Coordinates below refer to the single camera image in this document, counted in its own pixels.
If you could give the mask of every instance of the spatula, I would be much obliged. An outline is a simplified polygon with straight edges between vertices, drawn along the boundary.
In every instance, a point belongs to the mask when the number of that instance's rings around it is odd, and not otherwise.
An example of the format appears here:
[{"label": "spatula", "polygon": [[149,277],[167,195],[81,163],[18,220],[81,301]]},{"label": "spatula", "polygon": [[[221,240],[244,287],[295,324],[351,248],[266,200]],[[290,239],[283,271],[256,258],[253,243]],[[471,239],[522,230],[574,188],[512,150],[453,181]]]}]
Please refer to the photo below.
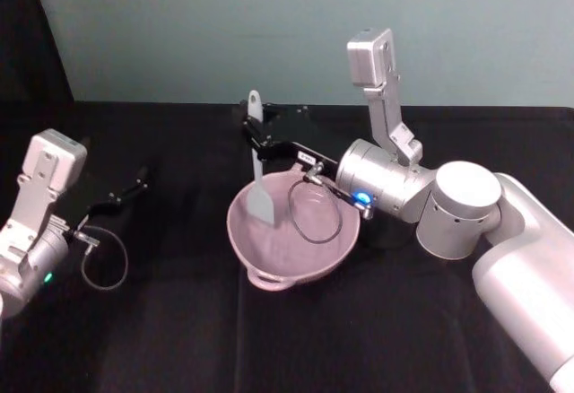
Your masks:
[{"label": "spatula", "polygon": [[[263,122],[263,106],[261,105],[261,98],[257,91],[249,93],[248,114],[252,118]],[[251,154],[253,156],[253,176],[255,178],[255,184],[248,192],[248,213],[265,223],[275,226],[273,199],[263,187],[263,165],[257,158],[255,149],[252,150]]]}]

